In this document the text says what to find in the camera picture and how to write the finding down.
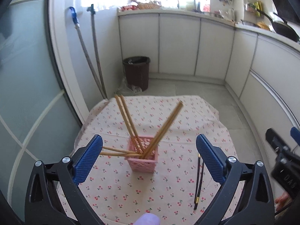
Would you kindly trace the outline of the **gloved hand fingertip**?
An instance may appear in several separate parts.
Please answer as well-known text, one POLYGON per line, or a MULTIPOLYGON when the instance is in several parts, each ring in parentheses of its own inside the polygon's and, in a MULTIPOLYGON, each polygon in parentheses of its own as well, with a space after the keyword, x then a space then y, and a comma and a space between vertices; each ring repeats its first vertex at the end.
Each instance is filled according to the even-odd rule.
POLYGON ((140 216, 134 225, 160 225, 160 218, 152 213, 145 213, 140 216))

